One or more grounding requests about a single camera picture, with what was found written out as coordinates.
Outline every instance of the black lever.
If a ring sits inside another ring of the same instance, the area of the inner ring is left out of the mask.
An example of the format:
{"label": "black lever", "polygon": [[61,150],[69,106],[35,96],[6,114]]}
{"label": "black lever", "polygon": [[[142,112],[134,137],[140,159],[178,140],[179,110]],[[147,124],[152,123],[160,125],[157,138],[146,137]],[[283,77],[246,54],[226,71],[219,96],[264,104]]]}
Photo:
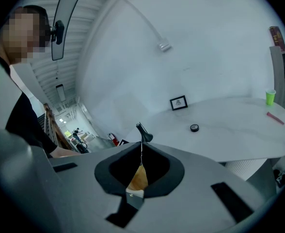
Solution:
{"label": "black lever", "polygon": [[139,132],[142,135],[142,142],[151,142],[152,141],[153,135],[149,134],[141,123],[137,123],[136,128],[139,130]]}

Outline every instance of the fire extinguisher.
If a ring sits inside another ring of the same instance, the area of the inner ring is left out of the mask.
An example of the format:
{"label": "fire extinguisher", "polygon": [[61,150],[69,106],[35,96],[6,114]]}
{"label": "fire extinguisher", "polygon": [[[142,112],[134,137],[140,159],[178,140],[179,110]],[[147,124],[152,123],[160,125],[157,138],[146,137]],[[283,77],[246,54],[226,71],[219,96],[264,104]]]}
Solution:
{"label": "fire extinguisher", "polygon": [[113,133],[108,134],[109,138],[113,141],[113,143],[118,146],[119,145],[119,141],[117,140],[117,138],[113,135]]}

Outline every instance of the table leg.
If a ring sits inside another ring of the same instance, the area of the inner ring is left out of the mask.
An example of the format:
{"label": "table leg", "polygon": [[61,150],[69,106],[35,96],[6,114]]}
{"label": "table leg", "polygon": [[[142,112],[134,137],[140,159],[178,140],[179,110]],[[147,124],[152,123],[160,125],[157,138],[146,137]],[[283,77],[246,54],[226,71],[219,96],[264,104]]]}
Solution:
{"label": "table leg", "polygon": [[243,180],[248,180],[267,159],[231,161],[225,164],[225,167],[239,176]]}

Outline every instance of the green cup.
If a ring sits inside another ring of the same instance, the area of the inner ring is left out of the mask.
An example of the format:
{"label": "green cup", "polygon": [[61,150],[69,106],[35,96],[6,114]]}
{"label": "green cup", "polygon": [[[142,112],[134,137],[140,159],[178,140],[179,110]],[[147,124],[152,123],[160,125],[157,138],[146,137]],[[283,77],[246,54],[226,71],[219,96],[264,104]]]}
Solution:
{"label": "green cup", "polygon": [[273,89],[266,90],[266,94],[267,94],[267,105],[273,105],[276,91]]}

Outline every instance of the red straw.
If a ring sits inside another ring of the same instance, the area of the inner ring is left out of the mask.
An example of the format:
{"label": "red straw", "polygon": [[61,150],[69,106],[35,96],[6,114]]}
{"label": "red straw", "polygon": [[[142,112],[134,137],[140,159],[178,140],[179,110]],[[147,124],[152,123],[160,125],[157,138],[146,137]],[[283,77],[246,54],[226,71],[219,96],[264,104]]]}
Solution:
{"label": "red straw", "polygon": [[273,119],[275,119],[276,121],[278,121],[279,123],[281,123],[282,125],[284,125],[285,123],[283,121],[281,121],[279,118],[277,118],[276,116],[272,115],[270,112],[267,113],[267,115]]}

